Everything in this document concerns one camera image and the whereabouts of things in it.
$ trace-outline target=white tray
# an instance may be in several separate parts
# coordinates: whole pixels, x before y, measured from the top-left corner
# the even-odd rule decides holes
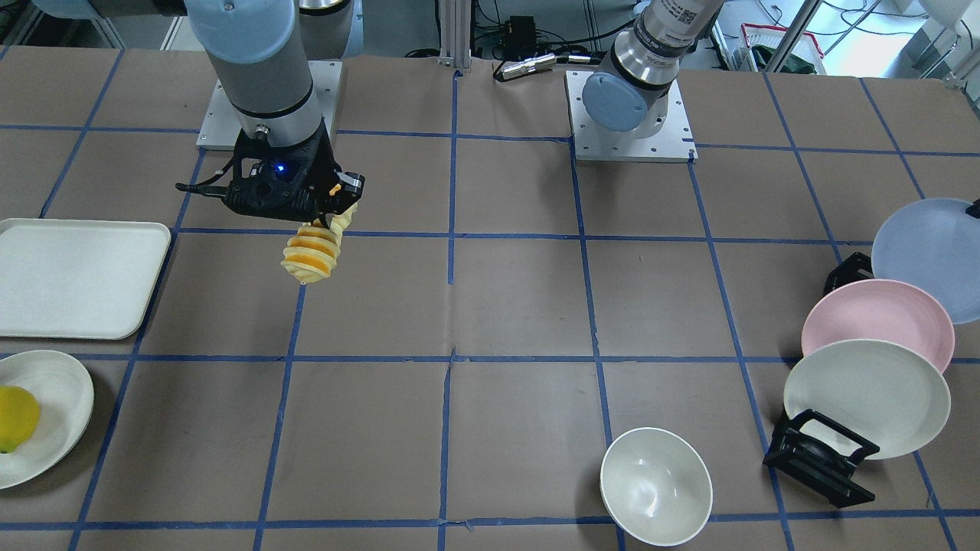
[[[44,473],[81,438],[92,416],[92,377],[78,360],[54,350],[32,350],[0,360],[0,385],[19,386],[41,406],[34,434],[0,455],[0,489]]]
[[[0,222],[0,335],[133,334],[170,242],[170,230],[154,223]]]

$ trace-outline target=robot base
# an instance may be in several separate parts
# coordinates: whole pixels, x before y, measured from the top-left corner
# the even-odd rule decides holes
[[[333,116],[340,98],[339,61],[311,61],[310,73],[313,75],[313,90],[317,93],[319,107],[323,111],[326,130],[333,133]],[[201,133],[197,136],[197,146],[208,151],[232,151],[238,132],[242,129],[235,110],[228,102],[219,82],[211,94],[208,113],[201,122]]]
[[[632,161],[646,163],[687,163],[698,158],[691,125],[675,81],[670,87],[670,109],[661,129],[649,137],[603,128],[589,117],[582,103],[582,88],[592,75],[589,71],[564,74],[571,127],[575,137],[575,159],[579,161]]]

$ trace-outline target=plate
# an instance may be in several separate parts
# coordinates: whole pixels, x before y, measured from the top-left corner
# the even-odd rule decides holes
[[[95,391],[85,366],[54,350],[0,360],[0,385],[26,389],[41,406],[34,435],[0,455],[0,488],[9,488],[51,469],[72,450],[88,426]]]
[[[950,365],[956,345],[953,322],[943,306],[922,289],[893,279],[857,281],[823,297],[803,324],[803,354],[854,338],[901,344],[939,373]]]
[[[868,459],[888,459],[928,444],[950,417],[950,388],[928,360],[883,340],[828,344],[805,356],[786,379],[783,405],[792,419],[814,409],[881,447]],[[841,455],[858,446],[817,424],[803,433]]]
[[[902,207],[871,247],[876,277],[931,294],[954,324],[980,320],[980,220],[959,199],[924,199]]]
[[[170,242],[170,230],[154,223],[0,222],[0,335],[133,334]]]

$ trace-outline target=lemon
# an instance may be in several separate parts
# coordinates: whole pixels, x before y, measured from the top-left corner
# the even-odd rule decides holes
[[[11,453],[37,428],[41,407],[19,386],[0,386],[0,453]]]

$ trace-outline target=blue plate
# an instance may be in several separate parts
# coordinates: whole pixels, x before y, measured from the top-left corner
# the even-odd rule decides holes
[[[980,220],[959,199],[924,199],[892,215],[871,248],[875,277],[915,285],[954,324],[980,320]]]

